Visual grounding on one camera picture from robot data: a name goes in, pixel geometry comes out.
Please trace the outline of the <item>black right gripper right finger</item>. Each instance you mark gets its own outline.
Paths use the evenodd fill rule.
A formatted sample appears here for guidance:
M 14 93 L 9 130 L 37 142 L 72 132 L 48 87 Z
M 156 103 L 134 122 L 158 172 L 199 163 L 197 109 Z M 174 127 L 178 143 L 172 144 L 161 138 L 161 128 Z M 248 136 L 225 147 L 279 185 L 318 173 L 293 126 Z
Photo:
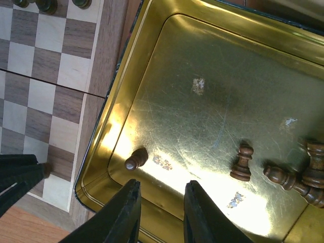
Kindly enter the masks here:
M 185 187 L 183 227 L 185 242 L 252 242 L 195 180 Z

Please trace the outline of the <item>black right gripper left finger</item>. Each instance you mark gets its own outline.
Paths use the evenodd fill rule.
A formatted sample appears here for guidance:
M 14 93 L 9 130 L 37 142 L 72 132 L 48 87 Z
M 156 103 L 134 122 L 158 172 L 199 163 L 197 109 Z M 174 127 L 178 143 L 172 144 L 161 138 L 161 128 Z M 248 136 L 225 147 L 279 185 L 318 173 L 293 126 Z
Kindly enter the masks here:
M 99 212 L 61 242 L 137 242 L 140 218 L 140 182 L 131 179 Z

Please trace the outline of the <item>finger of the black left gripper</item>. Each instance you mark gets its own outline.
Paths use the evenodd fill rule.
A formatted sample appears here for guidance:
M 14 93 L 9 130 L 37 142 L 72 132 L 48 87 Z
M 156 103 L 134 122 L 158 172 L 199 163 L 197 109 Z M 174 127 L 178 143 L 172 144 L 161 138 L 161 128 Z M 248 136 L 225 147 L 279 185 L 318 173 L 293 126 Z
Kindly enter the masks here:
M 1 155 L 1 215 L 46 178 L 46 164 L 34 154 Z

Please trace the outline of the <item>dark wooden rook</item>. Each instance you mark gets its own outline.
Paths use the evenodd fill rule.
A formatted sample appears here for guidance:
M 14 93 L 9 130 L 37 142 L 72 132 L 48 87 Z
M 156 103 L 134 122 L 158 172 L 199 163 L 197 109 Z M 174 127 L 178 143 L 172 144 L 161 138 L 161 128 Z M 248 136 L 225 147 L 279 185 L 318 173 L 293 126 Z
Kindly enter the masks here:
M 91 0 L 72 0 L 72 2 L 80 9 L 87 9 L 92 3 Z

